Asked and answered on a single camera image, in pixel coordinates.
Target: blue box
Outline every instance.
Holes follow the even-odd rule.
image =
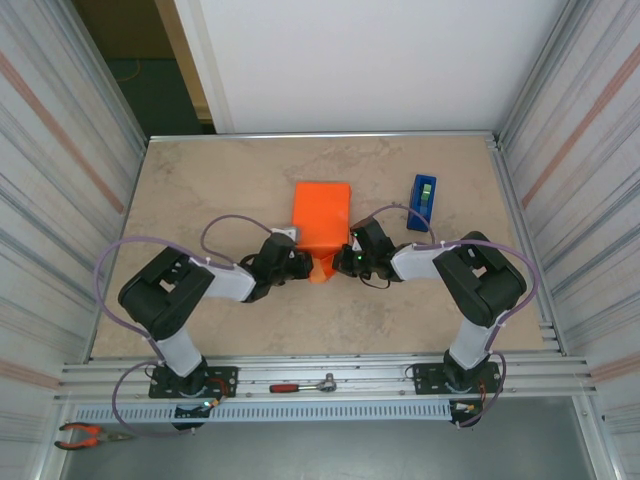
[[[420,213],[427,222],[431,224],[431,212],[433,211],[433,201],[436,197],[436,177],[428,175],[416,175],[411,189],[411,199],[409,206]],[[420,218],[408,214],[407,228],[409,230],[418,230],[420,232],[428,232],[427,226]]]

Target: marble tabletop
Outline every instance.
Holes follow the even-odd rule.
[[[451,136],[152,141],[124,236],[163,237],[200,253],[202,228],[225,213],[287,226],[299,181],[349,182],[354,223],[378,207],[406,204],[418,173],[438,179],[432,218],[438,239],[480,230],[492,241],[515,245],[484,138]],[[395,243],[428,241],[427,234],[406,229],[402,211],[383,212],[378,220]],[[211,230],[208,245],[240,260],[264,238],[255,226],[228,220]],[[118,254],[107,303],[123,318],[118,291],[160,249],[132,244]],[[441,281],[375,290],[335,275],[324,284],[301,280],[272,288],[254,304],[203,299],[188,328],[208,355],[364,354],[444,351],[460,322]],[[533,304],[510,320],[496,342],[497,349],[542,347]],[[150,353],[139,336],[101,318],[94,356]]]

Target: corrugated metal wall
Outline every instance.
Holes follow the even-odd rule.
[[[505,150],[566,347],[640,478],[640,2],[592,1],[572,28]]]
[[[55,0],[0,2],[0,478],[26,478],[63,362],[94,331],[91,269],[145,146]]]

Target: orange box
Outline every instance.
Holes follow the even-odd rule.
[[[335,270],[333,256],[349,240],[348,183],[299,182],[293,202],[293,225],[300,229],[298,248],[311,253],[314,269],[309,280],[326,282]]]

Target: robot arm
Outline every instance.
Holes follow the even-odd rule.
[[[311,256],[299,252],[293,239],[274,232],[260,252],[228,269],[198,263],[165,248],[120,290],[118,303],[155,341],[177,389],[185,395],[200,391],[207,367],[186,329],[189,315],[203,297],[252,303],[272,286],[308,278]]]
[[[464,245],[449,249],[416,244],[395,247],[373,218],[351,228],[353,246],[344,245],[334,268],[353,277],[402,282],[440,278],[462,312],[464,320],[444,356],[444,374],[452,390],[462,392],[474,384],[489,355],[488,340],[498,319],[512,309],[527,285],[518,270],[495,248]],[[471,232],[463,240],[487,238]]]

